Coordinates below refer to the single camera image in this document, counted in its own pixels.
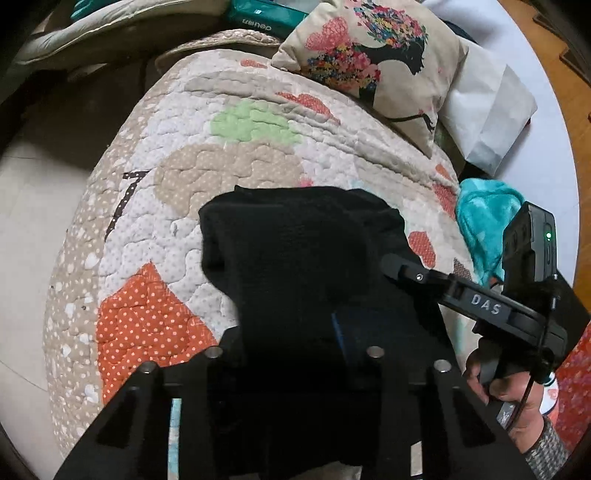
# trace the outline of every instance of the sleeve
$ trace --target sleeve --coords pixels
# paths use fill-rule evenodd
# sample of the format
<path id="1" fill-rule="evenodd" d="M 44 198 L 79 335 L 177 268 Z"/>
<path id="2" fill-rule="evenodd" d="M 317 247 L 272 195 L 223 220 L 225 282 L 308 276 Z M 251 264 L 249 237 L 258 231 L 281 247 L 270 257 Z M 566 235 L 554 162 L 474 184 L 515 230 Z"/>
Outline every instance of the sleeve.
<path id="1" fill-rule="evenodd" d="M 524 455 L 538 480 L 550 480 L 569 457 L 558 433 L 546 417 L 544 417 L 542 435 Z"/>

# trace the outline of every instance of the wrist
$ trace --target wrist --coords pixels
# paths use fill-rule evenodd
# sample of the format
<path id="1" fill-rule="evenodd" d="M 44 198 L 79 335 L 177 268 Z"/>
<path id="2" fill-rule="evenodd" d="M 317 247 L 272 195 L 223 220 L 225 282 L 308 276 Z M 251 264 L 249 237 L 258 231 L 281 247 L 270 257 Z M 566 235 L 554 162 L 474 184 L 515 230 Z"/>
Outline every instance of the wrist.
<path id="1" fill-rule="evenodd" d="M 538 441 L 544 431 L 544 417 L 539 410 L 523 411 L 515 426 L 509 432 L 521 453 L 527 452 Z"/>

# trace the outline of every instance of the bed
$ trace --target bed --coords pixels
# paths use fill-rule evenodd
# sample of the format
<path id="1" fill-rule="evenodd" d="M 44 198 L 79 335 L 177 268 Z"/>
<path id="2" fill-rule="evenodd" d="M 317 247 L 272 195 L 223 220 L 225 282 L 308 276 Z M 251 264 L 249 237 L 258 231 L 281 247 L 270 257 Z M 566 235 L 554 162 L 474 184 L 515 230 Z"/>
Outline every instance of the bed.
<path id="1" fill-rule="evenodd" d="M 354 100 L 266 57 L 188 56 L 121 126 L 56 261 L 44 350 L 62 454 L 139 363 L 186 361 L 235 325 L 200 269 L 197 213 L 236 185 L 366 189 L 400 210 L 425 266 L 472 275 L 441 149 L 425 157 Z M 476 336 L 464 317 L 444 318 L 462 363 Z"/>

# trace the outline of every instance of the cable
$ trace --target cable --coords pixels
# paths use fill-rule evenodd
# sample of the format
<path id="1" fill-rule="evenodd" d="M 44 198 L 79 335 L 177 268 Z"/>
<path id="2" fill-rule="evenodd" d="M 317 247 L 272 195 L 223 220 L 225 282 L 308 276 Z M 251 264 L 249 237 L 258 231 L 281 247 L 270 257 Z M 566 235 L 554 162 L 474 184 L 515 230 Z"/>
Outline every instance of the cable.
<path id="1" fill-rule="evenodd" d="M 530 396 L 531 388 L 533 386 L 534 386 L 534 377 L 530 376 L 530 381 L 527 382 L 527 387 L 525 388 L 525 392 L 523 393 L 523 397 L 521 397 L 521 401 L 519 402 L 519 405 L 517 405 L 517 410 L 515 410 L 515 413 L 512 415 L 511 419 L 509 420 L 509 423 L 507 424 L 507 428 L 506 428 L 507 432 L 511 431 L 511 429 L 515 426 L 515 423 L 517 422 L 517 420 L 521 416 L 521 412 L 525 408 L 525 404 L 527 403 L 527 399 Z"/>
<path id="2" fill-rule="evenodd" d="M 556 281 L 557 279 L 558 279 L 558 276 L 554 275 L 553 280 Z M 550 315 L 556 309 L 556 304 L 558 302 L 558 298 L 559 297 L 557 295 L 552 295 L 552 297 L 550 299 L 550 310 L 548 312 L 548 315 L 545 316 L 544 329 L 542 331 L 542 335 L 540 335 L 540 338 L 538 338 L 538 345 L 537 345 L 537 352 L 536 352 L 536 356 L 537 356 L 538 360 L 542 357 L 542 347 L 544 346 L 544 344 L 546 342 L 546 336 L 548 335 L 548 327 L 550 325 Z M 509 423 L 507 424 L 507 428 L 506 428 L 507 433 L 509 433 L 511 431 L 511 429 L 515 426 L 517 420 L 521 416 L 521 412 L 523 412 L 523 409 L 525 408 L 525 404 L 527 403 L 527 399 L 530 396 L 530 392 L 531 392 L 531 389 L 533 386 L 534 386 L 534 377 L 532 377 L 530 375 L 530 380 L 527 382 L 527 387 L 525 388 L 525 391 L 523 392 L 523 397 L 521 397 L 521 401 L 519 402 L 519 405 L 517 405 L 517 410 L 515 410 L 515 413 L 511 416 L 511 419 L 509 420 Z"/>

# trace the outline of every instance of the screw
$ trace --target screw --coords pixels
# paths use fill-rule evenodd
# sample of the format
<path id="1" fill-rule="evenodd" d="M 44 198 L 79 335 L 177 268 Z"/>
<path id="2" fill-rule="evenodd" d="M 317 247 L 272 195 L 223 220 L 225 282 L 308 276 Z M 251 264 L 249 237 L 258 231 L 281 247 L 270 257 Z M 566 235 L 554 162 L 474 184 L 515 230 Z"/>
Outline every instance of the screw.
<path id="1" fill-rule="evenodd" d="M 380 346 L 369 346 L 365 351 L 370 358 L 382 358 L 384 356 L 384 349 Z"/>
<path id="2" fill-rule="evenodd" d="M 205 356 L 207 358 L 218 358 L 220 356 L 222 356 L 223 354 L 223 349 L 222 347 L 219 346 L 211 346 L 209 347 L 207 350 L 205 350 Z"/>
<path id="3" fill-rule="evenodd" d="M 433 363 L 435 370 L 441 373 L 449 372 L 452 369 L 452 365 L 447 360 L 435 360 Z"/>
<path id="4" fill-rule="evenodd" d="M 148 362 L 144 362 L 143 364 L 141 364 L 138 367 L 138 370 L 140 372 L 142 372 L 143 374 L 150 374 L 154 370 L 156 370 L 157 368 L 158 368 L 158 364 L 156 362 L 153 362 L 152 360 L 150 360 Z"/>

